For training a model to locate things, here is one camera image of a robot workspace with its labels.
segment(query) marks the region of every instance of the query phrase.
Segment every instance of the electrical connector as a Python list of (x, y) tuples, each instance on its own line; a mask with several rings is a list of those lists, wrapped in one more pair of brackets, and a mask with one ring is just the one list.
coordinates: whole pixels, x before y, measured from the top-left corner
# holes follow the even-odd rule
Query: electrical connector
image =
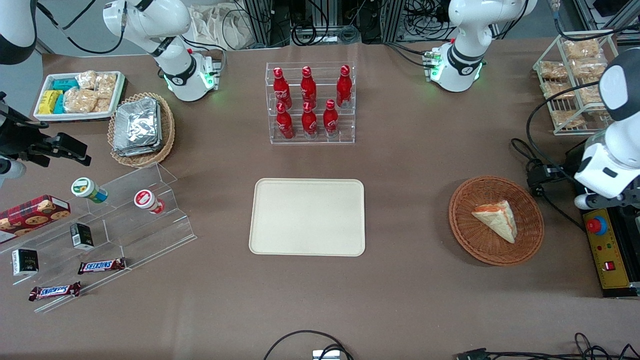
[(477, 348), (467, 352), (461, 352), (456, 356), (456, 360), (489, 360), (489, 353), (486, 348)]

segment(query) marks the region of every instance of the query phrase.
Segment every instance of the yellow snack package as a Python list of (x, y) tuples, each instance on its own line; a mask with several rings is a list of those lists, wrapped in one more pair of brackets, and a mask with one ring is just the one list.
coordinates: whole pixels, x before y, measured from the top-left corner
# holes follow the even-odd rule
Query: yellow snack package
[(38, 105), (39, 114), (53, 114), (53, 109), (56, 107), (56, 101), (58, 97), (62, 95), (62, 90), (47, 90), (42, 94), (42, 100)]

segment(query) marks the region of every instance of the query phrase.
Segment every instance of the round wicker basket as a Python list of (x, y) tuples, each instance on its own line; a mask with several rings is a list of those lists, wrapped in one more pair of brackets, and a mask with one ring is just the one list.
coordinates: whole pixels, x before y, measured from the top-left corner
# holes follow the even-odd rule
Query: round wicker basket
[[(471, 212), (478, 205), (507, 200), (516, 220), (514, 244), (501, 238)], [(491, 265), (521, 264), (540, 249), (545, 235), (542, 214), (535, 200), (516, 183), (503, 177), (479, 176), (465, 181), (449, 203), (449, 223), (460, 245), (476, 259)]]
[[(145, 167), (151, 163), (155, 163), (155, 162), (159, 163), (163, 161), (167, 157), (167, 155), (169, 155), (169, 152), (173, 147), (173, 141), (175, 139), (175, 122), (173, 121), (173, 113), (171, 112), (171, 109), (169, 109), (169, 105), (160, 95), (143, 92), (142, 94), (136, 94), (126, 98), (124, 101), (122, 101), (122, 103), (138, 101), (147, 96), (153, 97), (155, 100), (158, 100), (158, 102), (160, 103), (160, 114), (161, 114), (160, 122), (162, 124), (162, 138), (163, 138), (164, 146), (162, 149), (160, 149), (160, 151), (157, 151), (157, 152), (151, 152), (148, 154), (141, 154), (141, 155), (135, 155), (135, 156), (129, 156), (129, 157), (120, 156), (116, 154), (115, 151), (111, 151), (111, 157), (116, 159), (117, 162), (123, 165), (140, 168), (140, 167)], [(109, 145), (111, 145), (112, 148), (113, 148), (113, 128), (115, 126), (115, 116), (116, 116), (115, 113), (111, 114), (111, 119), (109, 120), (109, 132), (107, 133), (107, 141), (109, 142)]]

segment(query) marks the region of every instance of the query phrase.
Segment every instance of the teal snack package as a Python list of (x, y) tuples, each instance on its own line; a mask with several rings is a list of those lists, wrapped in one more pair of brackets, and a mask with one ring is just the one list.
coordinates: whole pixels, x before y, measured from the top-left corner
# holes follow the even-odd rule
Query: teal snack package
[(57, 79), (53, 81), (53, 85), (51, 86), (52, 90), (62, 90), (67, 91), (72, 87), (79, 87), (78, 82), (74, 78), (70, 79)]
[(65, 97), (60, 95), (58, 96), (58, 100), (56, 100), (56, 105), (53, 108), (54, 114), (64, 114), (65, 113)]

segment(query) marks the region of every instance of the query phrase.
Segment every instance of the robotic arm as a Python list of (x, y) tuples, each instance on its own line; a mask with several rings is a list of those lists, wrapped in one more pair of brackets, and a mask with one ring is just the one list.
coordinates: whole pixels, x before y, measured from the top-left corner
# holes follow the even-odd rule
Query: robotic arm
[(480, 64), (491, 44), (490, 24), (529, 15), (538, 0), (452, 0), (449, 18), (458, 27), (456, 41), (433, 48), (430, 80), (451, 92), (462, 92), (477, 79)]
[(187, 51), (179, 35), (191, 25), (180, 0), (116, 0), (102, 11), (107, 28), (140, 46), (156, 60), (178, 99), (195, 101), (214, 89), (211, 57)]
[(613, 59), (599, 88), (615, 122), (585, 143), (574, 178), (595, 193), (575, 198), (580, 209), (640, 203), (640, 47)]

